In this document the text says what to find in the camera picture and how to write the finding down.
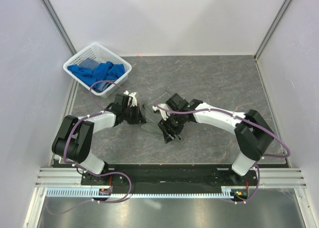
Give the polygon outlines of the grey green napkin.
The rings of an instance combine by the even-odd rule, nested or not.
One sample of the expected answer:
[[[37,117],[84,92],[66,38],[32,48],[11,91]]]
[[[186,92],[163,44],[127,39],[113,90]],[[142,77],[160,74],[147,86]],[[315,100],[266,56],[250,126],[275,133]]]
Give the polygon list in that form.
[[[165,104],[166,101],[172,96],[169,89],[162,89],[154,94],[151,94],[149,98],[143,98],[141,105],[141,113],[146,120],[145,124],[141,125],[143,131],[148,133],[156,133],[162,135],[162,131],[158,126],[162,116],[160,111],[155,112],[153,110],[154,105]]]

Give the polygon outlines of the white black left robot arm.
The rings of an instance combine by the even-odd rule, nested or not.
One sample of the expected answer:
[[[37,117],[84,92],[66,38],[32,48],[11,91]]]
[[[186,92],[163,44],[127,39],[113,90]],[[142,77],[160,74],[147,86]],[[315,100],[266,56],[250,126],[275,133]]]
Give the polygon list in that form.
[[[66,116],[53,141],[51,150],[66,164],[79,166],[90,172],[92,179],[99,185],[109,181],[108,164],[91,152],[93,134],[113,128],[122,122],[144,124],[137,93],[128,91],[116,94],[115,99],[97,114],[76,117]]]

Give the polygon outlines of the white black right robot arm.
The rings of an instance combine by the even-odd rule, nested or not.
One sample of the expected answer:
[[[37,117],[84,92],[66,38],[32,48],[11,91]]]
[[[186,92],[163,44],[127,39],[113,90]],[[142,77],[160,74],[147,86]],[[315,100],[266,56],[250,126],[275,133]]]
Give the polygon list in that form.
[[[228,172],[228,179],[234,185],[246,180],[247,172],[263,157],[274,140],[272,130],[256,110],[231,112],[197,99],[188,102],[178,94],[164,104],[153,105],[152,109],[162,116],[158,126],[165,142],[180,138],[187,122],[211,125],[233,134],[240,148],[232,170]]]

